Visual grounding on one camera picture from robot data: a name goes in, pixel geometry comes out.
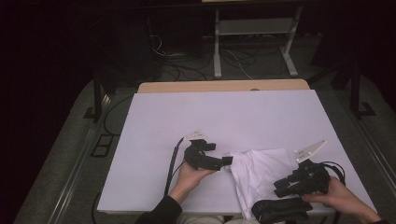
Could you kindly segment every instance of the gray carpet floor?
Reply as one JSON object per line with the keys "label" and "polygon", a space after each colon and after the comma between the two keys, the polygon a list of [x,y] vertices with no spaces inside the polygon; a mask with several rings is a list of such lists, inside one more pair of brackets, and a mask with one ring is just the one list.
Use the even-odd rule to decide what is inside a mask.
{"label": "gray carpet floor", "polygon": [[[222,79],[249,79],[248,76],[253,79],[290,78],[278,49],[284,37],[243,37],[223,40],[220,51]],[[290,55],[300,78],[307,79],[321,71],[321,68],[310,65],[319,41],[318,36],[294,40]],[[213,79],[212,51],[211,46],[205,47],[200,57],[185,54],[180,49],[167,52],[183,55],[167,58],[161,81]],[[372,106],[376,116],[356,119],[348,108],[349,87],[343,91],[334,90],[330,85],[333,75],[315,82],[311,89],[317,91],[377,211],[383,218],[394,222],[395,192],[389,186],[391,181],[387,174],[382,171],[384,165],[378,163],[375,156],[385,158],[389,173],[396,170],[396,114],[384,102],[375,84],[363,77],[361,100]],[[134,223],[133,215],[108,215],[95,211],[95,207],[119,140],[117,136],[110,139],[106,134],[121,133],[135,92],[134,88],[125,88],[107,96],[104,115],[93,123],[92,119],[83,118],[87,108],[93,105],[92,83],[82,90],[15,223]],[[107,150],[104,157],[92,156],[92,153],[105,155]],[[301,223],[319,222],[313,218]],[[328,218],[325,223],[332,223],[332,219]],[[339,223],[358,222],[341,216]]]}

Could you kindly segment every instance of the white table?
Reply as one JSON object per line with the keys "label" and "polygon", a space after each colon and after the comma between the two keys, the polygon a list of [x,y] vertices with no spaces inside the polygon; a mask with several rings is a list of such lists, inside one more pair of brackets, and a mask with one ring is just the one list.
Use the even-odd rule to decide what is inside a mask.
{"label": "white table", "polygon": [[[301,80],[292,80],[291,83],[293,81],[304,84]],[[210,85],[227,86],[230,82],[247,84],[246,81],[219,81],[210,82]],[[264,86],[268,82],[258,81]],[[170,85],[204,86],[208,83]],[[152,85],[166,87],[160,83]],[[284,147],[289,155],[285,160],[290,160],[294,168],[297,168],[294,150],[325,139],[328,143],[312,161],[341,164],[346,170],[347,186],[374,208],[315,91],[280,89],[283,91],[136,94],[97,209],[107,213],[152,210],[163,197],[173,148],[182,136],[197,128],[209,136],[208,142],[217,144],[216,151],[209,154],[211,156],[220,157],[228,151]],[[187,141],[181,144],[176,166],[181,163],[184,149],[189,145]],[[314,203],[313,206],[314,210],[308,212],[309,215],[333,213],[332,209],[321,204]],[[208,176],[182,207],[188,214],[240,214],[232,174],[221,170]]]}

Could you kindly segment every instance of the white cloth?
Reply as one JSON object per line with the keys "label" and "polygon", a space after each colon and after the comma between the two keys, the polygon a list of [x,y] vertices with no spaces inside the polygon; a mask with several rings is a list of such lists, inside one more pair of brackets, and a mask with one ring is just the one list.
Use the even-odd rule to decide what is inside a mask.
{"label": "white cloth", "polygon": [[231,171],[245,219],[255,217],[253,204],[260,200],[277,200],[274,182],[291,175],[292,166],[285,148],[230,152]]}

